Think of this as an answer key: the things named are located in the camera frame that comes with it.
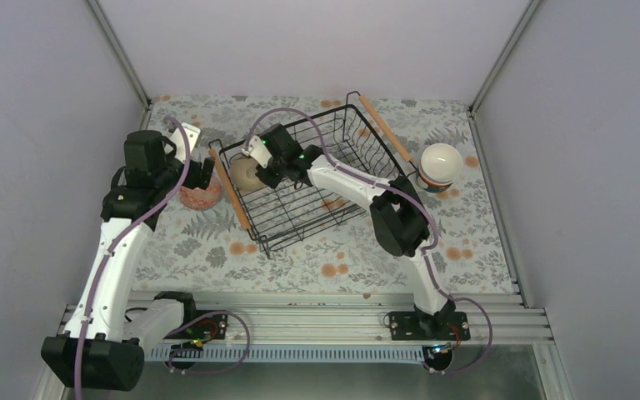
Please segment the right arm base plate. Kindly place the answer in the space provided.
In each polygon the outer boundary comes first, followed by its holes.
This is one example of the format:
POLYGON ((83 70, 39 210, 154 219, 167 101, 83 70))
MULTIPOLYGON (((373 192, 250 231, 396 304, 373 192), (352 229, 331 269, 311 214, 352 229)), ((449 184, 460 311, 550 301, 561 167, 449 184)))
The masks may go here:
POLYGON ((465 312, 440 312, 434 316, 419 311, 393 311, 382 318, 393 341, 468 341, 471 339, 465 312))

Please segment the orange bowl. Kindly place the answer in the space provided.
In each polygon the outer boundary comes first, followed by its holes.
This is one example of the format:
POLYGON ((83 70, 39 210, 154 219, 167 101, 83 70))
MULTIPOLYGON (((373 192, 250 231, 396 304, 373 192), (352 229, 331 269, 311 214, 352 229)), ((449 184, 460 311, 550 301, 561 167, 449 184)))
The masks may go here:
POLYGON ((428 176, 423 170, 418 170, 417 178, 418 177, 421 177, 426 182, 431 181, 431 182, 434 182, 434 183, 448 183, 448 182, 454 182, 455 181, 455 177, 452 177, 451 179, 443 179, 443 180, 433 179, 432 177, 428 176))

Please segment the teal and white bowl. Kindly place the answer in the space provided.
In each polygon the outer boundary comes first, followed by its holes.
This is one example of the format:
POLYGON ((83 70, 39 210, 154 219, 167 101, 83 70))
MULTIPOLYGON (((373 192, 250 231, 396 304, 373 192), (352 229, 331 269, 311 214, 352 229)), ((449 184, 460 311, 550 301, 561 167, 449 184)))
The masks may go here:
POLYGON ((428 193, 442 193, 446 192, 453 185, 453 182, 426 182, 421 177, 417 177, 416 184, 419 188, 428 193))

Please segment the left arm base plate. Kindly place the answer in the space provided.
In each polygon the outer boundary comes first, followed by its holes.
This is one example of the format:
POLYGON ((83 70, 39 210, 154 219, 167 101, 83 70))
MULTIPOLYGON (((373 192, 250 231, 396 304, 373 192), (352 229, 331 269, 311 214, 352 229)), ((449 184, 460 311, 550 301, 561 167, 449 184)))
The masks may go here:
POLYGON ((225 310, 198 310, 197 315, 182 326, 167 332, 165 339, 222 340, 229 324, 229 312, 225 310))

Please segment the beige bowl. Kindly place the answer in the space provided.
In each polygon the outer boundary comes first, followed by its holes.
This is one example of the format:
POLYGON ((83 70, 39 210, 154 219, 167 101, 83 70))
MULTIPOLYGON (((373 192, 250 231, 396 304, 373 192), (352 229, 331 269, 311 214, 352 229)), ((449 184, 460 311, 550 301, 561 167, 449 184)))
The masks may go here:
POLYGON ((229 177, 232 185, 242 194, 254 192, 265 188, 256 175, 258 163, 250 157, 233 159, 229 164, 229 177))

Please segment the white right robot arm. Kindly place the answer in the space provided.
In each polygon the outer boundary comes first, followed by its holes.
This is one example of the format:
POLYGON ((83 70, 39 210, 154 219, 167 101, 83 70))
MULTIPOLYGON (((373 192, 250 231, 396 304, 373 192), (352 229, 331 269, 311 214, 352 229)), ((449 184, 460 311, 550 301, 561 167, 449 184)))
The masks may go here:
POLYGON ((256 175, 275 188, 287 178, 328 190, 366 210, 380 248, 402 261, 413 287, 420 333, 438 339, 450 328, 454 306, 440 292, 431 251, 438 245, 438 226, 407 177, 372 176, 339 161, 324 142, 303 147, 281 124, 256 135, 242 147, 257 162, 256 175))

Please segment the black wire dish rack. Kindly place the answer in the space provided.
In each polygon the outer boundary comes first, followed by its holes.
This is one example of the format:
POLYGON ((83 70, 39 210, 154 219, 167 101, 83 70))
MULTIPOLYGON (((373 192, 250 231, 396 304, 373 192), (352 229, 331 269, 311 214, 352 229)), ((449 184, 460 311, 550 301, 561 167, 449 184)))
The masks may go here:
POLYGON ((371 107, 280 107, 237 142, 210 143, 242 228, 266 253, 368 216, 376 245, 413 257, 430 236, 409 155, 371 107))

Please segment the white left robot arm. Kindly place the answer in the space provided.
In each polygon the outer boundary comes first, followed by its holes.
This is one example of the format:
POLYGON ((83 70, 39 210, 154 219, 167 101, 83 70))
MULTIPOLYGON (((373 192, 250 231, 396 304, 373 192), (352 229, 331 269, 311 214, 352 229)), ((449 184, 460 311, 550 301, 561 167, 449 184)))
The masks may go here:
POLYGON ((64 329, 46 337, 41 357, 67 388, 128 392, 138 383, 145 355, 170 332, 180 338, 198 328, 193 295, 160 292, 142 315, 126 322, 133 278, 158 218, 181 188, 206 188, 214 160, 187 159, 199 139, 184 123, 170 134, 127 135, 125 164, 102 200, 97 255, 80 301, 64 329))

